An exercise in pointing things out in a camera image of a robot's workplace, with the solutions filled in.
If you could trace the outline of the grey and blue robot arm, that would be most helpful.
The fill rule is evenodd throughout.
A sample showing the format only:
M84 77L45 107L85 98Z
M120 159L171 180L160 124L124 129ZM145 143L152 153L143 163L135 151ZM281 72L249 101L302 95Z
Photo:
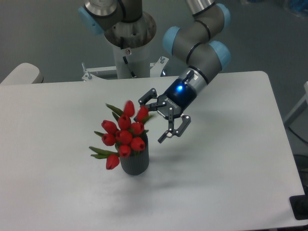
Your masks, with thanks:
M214 40L229 25L229 10L213 0L189 0L187 5L192 24L185 29L173 26L163 37L164 49L185 62L187 69L163 94L151 89L139 99L140 105L157 111L168 121L168 129L159 142L183 134L191 122L185 109L231 59L229 49ZM142 9L142 1L87 0L78 14L93 34L103 34L113 46L118 78L150 75L147 46L155 37L156 23Z

